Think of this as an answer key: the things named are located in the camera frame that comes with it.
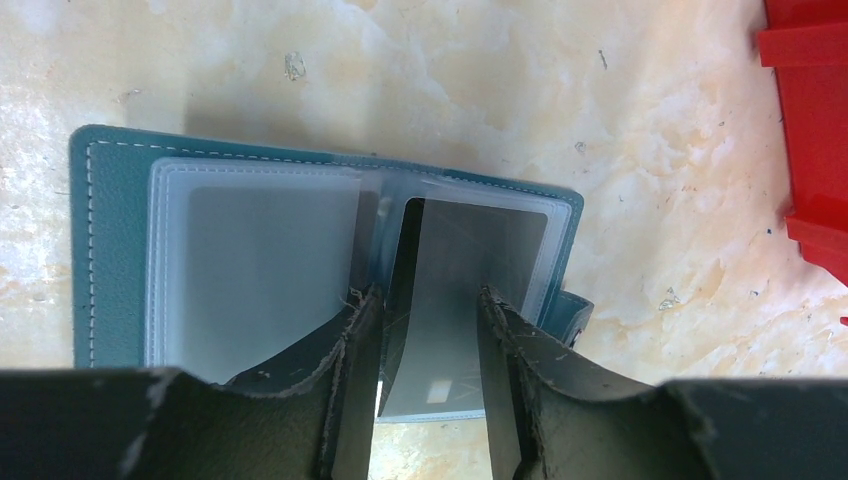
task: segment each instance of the white marble countertop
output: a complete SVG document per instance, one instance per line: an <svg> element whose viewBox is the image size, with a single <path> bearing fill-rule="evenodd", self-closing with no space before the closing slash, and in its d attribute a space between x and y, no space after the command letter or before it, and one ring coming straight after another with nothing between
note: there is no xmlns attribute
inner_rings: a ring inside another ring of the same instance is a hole
<svg viewBox="0 0 848 480"><path fill-rule="evenodd" d="M0 366L71 364L67 140L103 123L573 188L579 351L647 382L844 375L848 288L782 219L764 26L760 0L4 0Z"/></svg>

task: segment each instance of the red plastic object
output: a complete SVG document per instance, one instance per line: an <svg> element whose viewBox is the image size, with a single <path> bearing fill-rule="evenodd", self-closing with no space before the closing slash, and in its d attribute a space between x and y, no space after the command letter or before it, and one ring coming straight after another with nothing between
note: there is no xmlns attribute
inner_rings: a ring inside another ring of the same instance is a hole
<svg viewBox="0 0 848 480"><path fill-rule="evenodd" d="M848 1L766 0L766 12L758 43L783 109L789 237L848 285Z"/></svg>

